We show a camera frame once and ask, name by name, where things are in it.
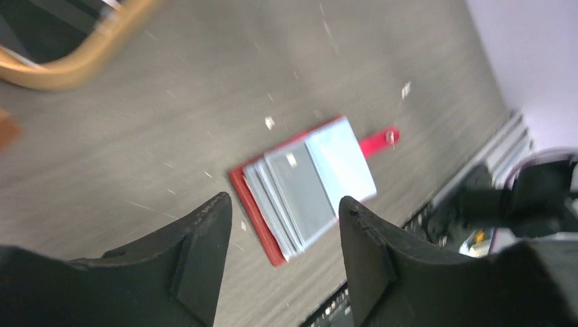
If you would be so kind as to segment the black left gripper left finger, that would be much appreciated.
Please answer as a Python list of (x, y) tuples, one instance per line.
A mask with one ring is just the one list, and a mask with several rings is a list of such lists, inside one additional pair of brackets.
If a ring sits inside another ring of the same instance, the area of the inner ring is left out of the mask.
[(212, 326), (232, 229), (221, 192), (96, 259), (1, 247), (2, 326)]

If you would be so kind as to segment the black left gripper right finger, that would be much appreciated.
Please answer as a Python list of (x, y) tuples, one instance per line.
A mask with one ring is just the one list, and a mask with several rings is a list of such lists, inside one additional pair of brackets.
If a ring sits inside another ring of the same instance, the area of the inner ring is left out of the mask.
[(576, 326), (577, 243), (522, 240), (471, 258), (339, 204), (355, 326)]

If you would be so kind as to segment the red leather card holder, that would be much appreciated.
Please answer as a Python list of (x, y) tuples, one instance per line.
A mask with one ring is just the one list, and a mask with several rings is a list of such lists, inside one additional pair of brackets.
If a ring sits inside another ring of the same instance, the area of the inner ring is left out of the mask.
[(394, 147), (396, 126), (362, 140), (336, 116), (232, 168), (228, 175), (273, 266), (304, 253), (339, 220), (345, 196), (378, 193), (367, 159)]

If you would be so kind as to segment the tan oval tray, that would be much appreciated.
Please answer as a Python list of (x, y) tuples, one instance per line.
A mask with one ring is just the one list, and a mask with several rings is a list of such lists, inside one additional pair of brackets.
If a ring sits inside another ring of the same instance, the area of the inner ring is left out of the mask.
[(2, 1), (1, 79), (36, 90), (92, 77), (160, 1)]

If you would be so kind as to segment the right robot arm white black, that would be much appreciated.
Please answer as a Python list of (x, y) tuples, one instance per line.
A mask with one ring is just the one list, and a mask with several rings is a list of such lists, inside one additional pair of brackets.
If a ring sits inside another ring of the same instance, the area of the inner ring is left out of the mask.
[(507, 228), (520, 238), (577, 232), (577, 149), (541, 151), (523, 160), (503, 188), (465, 188), (457, 194), (457, 222), (465, 228)]

